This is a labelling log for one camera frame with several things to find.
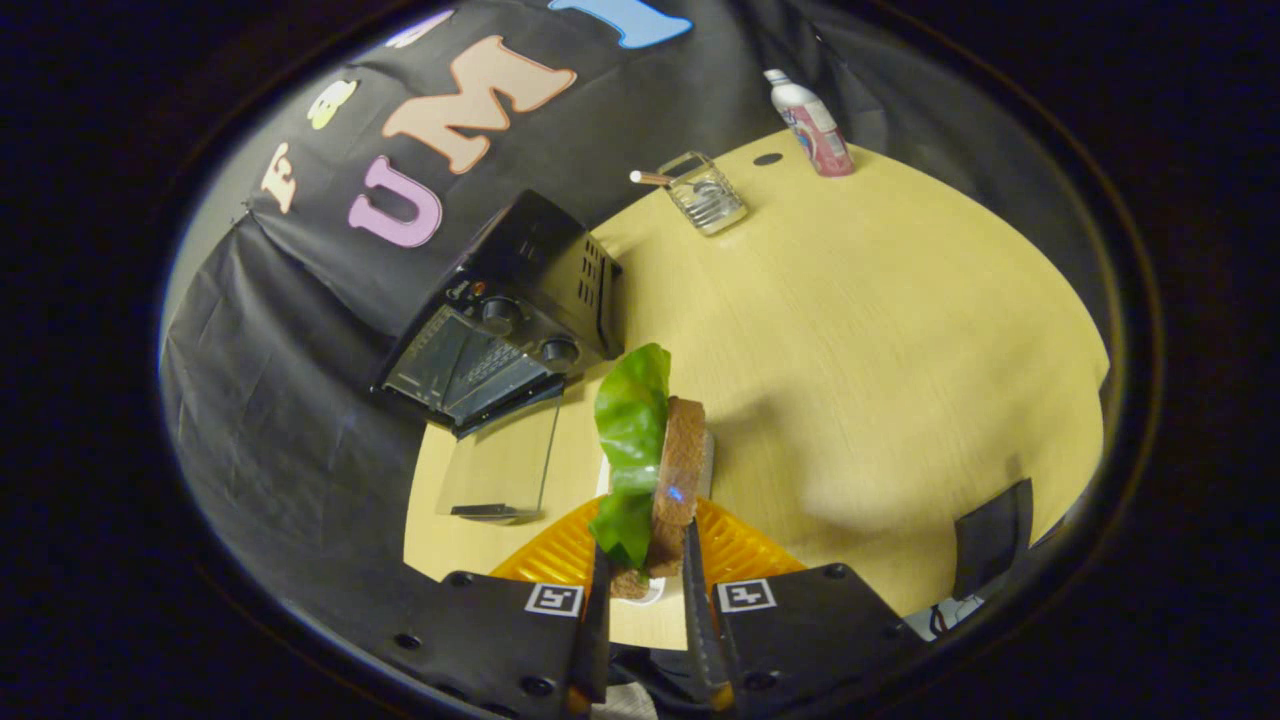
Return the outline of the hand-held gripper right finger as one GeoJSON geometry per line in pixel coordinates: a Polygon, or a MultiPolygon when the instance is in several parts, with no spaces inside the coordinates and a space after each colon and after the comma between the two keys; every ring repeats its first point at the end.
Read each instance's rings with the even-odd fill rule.
{"type": "Polygon", "coordinates": [[[849,565],[809,568],[708,498],[685,533],[684,607],[716,715],[861,710],[927,647],[849,565]]]}

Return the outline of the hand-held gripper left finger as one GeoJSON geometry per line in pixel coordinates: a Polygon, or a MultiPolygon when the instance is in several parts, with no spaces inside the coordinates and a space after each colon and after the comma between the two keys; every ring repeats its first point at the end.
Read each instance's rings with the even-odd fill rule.
{"type": "Polygon", "coordinates": [[[452,571],[396,628],[392,657],[480,719],[586,719],[605,701],[611,574],[588,524],[566,514],[492,574],[452,571]]]}

